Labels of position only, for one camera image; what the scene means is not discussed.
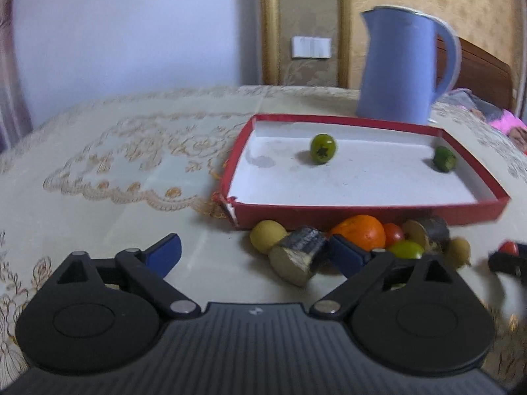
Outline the red cherry tomato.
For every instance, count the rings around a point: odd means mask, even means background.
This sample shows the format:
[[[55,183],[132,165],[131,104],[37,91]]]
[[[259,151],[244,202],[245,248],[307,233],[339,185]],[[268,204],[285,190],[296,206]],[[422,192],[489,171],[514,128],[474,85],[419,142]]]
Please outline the red cherry tomato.
[[[387,223],[383,225],[385,233],[385,248],[389,249],[393,244],[404,240],[403,229],[394,223]]]
[[[498,251],[500,253],[507,253],[513,256],[519,255],[518,244],[516,244],[516,242],[513,242],[513,241],[505,241],[503,244],[499,246]]]

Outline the orange mandarin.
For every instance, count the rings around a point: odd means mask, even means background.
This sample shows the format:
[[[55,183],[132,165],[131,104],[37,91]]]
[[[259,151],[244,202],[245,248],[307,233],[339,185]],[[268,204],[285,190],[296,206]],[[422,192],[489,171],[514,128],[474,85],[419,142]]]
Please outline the orange mandarin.
[[[346,240],[363,250],[384,249],[386,234],[383,224],[369,215],[357,215],[348,218],[327,233],[328,237],[342,235]]]

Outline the green lime fruit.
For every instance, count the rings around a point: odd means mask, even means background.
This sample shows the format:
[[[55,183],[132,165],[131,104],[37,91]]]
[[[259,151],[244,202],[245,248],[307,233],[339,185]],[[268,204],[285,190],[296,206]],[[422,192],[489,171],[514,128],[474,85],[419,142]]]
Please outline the green lime fruit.
[[[388,251],[399,259],[420,259],[424,249],[411,240],[402,240],[389,246]]]

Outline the brown longan fruit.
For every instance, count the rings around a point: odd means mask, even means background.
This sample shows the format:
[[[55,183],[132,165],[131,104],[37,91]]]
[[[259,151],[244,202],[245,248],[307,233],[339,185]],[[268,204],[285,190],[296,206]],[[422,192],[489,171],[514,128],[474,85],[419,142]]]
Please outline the brown longan fruit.
[[[449,240],[444,251],[445,262],[455,270],[471,265],[471,245],[463,237],[454,237]]]

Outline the long dark sugarcane piece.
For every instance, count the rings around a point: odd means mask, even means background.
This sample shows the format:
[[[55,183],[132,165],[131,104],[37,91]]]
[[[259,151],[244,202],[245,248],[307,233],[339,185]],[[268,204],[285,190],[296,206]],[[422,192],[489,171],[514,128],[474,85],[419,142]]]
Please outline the long dark sugarcane piece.
[[[404,238],[416,242],[426,252],[442,253],[450,240],[449,227],[440,217],[409,219],[402,225]]]

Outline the small yellow longan fruit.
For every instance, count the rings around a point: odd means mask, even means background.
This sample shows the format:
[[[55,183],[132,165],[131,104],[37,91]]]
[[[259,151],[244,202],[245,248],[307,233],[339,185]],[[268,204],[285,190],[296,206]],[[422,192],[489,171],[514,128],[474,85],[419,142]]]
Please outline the small yellow longan fruit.
[[[259,253],[267,255],[271,248],[287,235],[287,230],[278,222],[263,220],[253,227],[249,240]]]

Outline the green tomato with star calyx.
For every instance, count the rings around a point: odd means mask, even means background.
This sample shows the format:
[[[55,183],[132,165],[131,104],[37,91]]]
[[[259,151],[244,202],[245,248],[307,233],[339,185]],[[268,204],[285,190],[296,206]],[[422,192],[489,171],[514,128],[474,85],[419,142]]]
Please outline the green tomato with star calyx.
[[[337,150],[336,140],[329,134],[318,134],[310,143],[310,156],[315,164],[325,164],[335,155]]]

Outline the green cucumber piece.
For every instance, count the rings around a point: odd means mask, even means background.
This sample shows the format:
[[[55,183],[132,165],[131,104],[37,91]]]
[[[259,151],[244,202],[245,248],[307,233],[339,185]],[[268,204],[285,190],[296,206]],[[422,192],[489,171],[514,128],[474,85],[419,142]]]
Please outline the green cucumber piece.
[[[432,158],[433,165],[443,173],[449,173],[457,167],[457,156],[446,146],[435,148]]]

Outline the floral lace tablecloth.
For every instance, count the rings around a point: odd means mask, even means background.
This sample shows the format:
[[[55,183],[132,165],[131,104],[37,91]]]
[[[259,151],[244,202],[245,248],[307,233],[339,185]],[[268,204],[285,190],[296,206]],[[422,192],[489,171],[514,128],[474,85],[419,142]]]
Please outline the floral lace tablecloth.
[[[326,271],[285,283],[213,201],[241,128],[256,113],[349,116],[336,88],[175,90],[86,103],[52,118],[1,157],[1,384],[28,365],[16,320],[72,251],[111,257],[178,234],[170,274],[196,302],[312,304],[342,280]]]

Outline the red shallow cardboard box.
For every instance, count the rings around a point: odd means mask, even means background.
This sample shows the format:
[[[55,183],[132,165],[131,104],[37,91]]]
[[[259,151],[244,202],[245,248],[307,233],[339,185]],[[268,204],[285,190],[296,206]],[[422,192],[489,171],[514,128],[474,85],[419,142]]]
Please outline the red shallow cardboard box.
[[[318,134],[337,142],[334,157],[315,164]],[[435,148],[457,167],[440,172]],[[216,199],[238,228],[271,219],[287,229],[328,230],[355,215],[383,222],[438,216],[450,225],[499,218],[510,197],[454,137],[438,127],[365,118],[264,114],[250,118],[227,160]]]

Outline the pile of clothes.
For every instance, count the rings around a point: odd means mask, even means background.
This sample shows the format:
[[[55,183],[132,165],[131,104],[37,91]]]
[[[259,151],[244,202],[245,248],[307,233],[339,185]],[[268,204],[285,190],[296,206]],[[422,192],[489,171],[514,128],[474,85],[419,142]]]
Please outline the pile of clothes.
[[[475,117],[505,135],[520,152],[526,154],[526,124],[509,110],[498,108],[467,88],[453,89],[443,94],[439,101],[473,113]]]

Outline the blue electric kettle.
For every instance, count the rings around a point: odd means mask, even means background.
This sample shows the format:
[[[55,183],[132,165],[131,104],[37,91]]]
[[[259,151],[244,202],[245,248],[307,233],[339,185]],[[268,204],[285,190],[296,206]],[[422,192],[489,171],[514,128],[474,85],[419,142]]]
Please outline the blue electric kettle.
[[[405,6],[376,5],[362,17],[370,41],[356,115],[428,124],[431,106],[460,73],[457,33],[444,20]]]

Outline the wooden bed headboard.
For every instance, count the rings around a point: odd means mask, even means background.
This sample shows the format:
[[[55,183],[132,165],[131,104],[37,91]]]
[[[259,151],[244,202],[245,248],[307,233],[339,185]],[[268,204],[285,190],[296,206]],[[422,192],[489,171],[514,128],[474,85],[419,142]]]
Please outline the wooden bed headboard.
[[[513,81],[510,67],[473,43],[460,39],[461,69],[453,89],[470,89],[482,100],[501,109],[512,109]]]

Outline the pink patterned curtain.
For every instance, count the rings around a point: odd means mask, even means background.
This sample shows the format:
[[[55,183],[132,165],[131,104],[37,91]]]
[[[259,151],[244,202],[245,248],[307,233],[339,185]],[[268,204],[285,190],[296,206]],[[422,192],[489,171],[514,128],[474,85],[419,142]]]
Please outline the pink patterned curtain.
[[[14,49],[13,2],[0,0],[1,152],[13,148],[32,131]]]

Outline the white wall switch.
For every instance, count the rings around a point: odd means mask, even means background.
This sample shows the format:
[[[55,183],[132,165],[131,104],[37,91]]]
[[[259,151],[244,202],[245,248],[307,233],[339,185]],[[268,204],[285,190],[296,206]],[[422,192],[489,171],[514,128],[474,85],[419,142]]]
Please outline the white wall switch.
[[[332,55],[331,45],[331,38],[294,36],[291,39],[291,57],[327,60]]]

